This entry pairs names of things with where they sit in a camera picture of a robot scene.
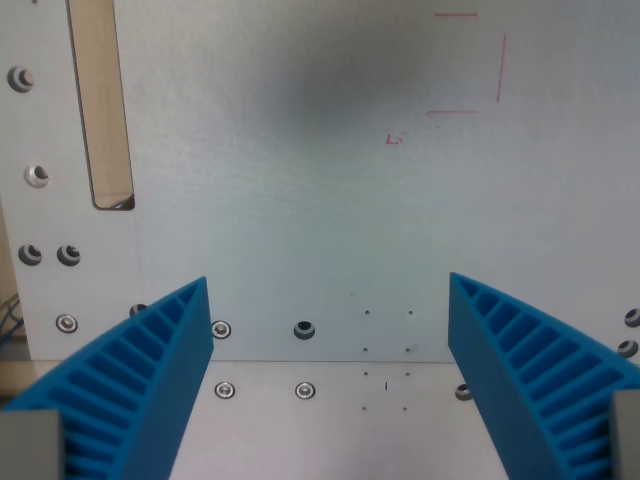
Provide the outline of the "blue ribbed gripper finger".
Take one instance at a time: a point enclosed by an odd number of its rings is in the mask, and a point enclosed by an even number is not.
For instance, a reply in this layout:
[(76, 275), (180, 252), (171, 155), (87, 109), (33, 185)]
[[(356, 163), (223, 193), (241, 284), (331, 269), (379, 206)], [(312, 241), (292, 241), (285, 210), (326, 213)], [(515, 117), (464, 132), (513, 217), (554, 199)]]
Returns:
[(214, 342), (198, 278), (106, 331), (5, 406), (61, 417), (69, 479), (167, 479)]
[(609, 411), (639, 369), (564, 322), (453, 273), (448, 345), (511, 479), (610, 479)]

